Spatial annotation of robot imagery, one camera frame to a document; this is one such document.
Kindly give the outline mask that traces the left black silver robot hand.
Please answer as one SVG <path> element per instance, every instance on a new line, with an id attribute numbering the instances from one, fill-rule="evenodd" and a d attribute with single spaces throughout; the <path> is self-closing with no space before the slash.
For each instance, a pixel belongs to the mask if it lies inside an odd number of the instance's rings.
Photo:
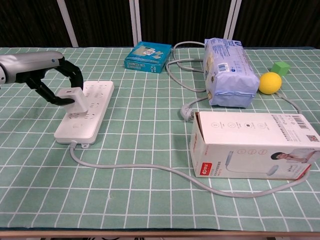
<path id="1" fill-rule="evenodd" d="M 69 78 L 72 88 L 83 88 L 84 80 L 79 67 L 65 59 L 58 51 L 37 51 L 15 54 L 2 54 L 0 56 L 0 83 L 27 84 L 47 102 L 66 106 L 75 102 L 72 98 L 56 96 L 42 79 L 48 70 L 55 69 Z"/>

